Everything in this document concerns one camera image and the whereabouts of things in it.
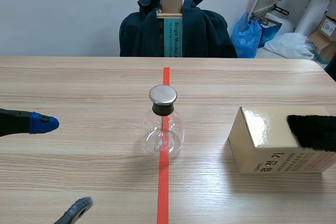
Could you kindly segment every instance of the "black jacket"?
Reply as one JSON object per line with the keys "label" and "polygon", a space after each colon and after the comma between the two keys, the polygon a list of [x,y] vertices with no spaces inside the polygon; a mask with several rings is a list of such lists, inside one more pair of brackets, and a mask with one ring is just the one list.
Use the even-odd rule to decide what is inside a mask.
{"label": "black jacket", "polygon": [[[183,3],[183,57],[237,58],[225,19],[198,8],[200,2],[202,0],[184,0]],[[120,56],[163,57],[156,20],[160,0],[139,0],[138,5],[139,12],[130,14],[121,24]]]}

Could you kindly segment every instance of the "glass carafe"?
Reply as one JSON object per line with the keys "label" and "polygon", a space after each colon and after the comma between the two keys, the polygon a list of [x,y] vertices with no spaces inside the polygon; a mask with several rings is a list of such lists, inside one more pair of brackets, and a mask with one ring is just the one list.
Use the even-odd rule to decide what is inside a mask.
{"label": "glass carafe", "polygon": [[153,107],[142,122],[143,144],[147,152],[159,155],[167,150],[170,157],[175,156],[182,147],[184,125],[174,110],[177,92],[168,85],[158,85],[151,89],[149,97]]}

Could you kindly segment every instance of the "black fur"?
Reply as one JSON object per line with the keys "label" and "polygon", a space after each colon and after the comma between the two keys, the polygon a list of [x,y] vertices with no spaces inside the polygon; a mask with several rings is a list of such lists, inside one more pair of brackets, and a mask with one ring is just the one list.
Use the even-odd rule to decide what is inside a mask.
{"label": "black fur", "polygon": [[336,152],[336,116],[289,115],[287,122],[302,148]]}

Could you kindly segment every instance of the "red line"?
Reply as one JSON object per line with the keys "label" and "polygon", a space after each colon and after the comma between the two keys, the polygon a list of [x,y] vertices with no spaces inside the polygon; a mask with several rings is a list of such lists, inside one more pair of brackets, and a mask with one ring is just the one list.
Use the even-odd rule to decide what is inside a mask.
{"label": "red line", "polygon": [[[163,84],[170,85],[170,69],[163,68]],[[157,224],[169,224],[169,116],[163,118],[157,191]]]}

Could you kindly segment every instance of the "metal lid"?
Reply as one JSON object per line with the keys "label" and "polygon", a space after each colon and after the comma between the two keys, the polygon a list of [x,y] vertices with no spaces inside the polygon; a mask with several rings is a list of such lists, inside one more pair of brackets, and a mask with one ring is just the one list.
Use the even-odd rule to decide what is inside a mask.
{"label": "metal lid", "polygon": [[168,85],[157,85],[149,91],[149,98],[154,104],[166,106],[173,104],[177,98],[177,92]]}

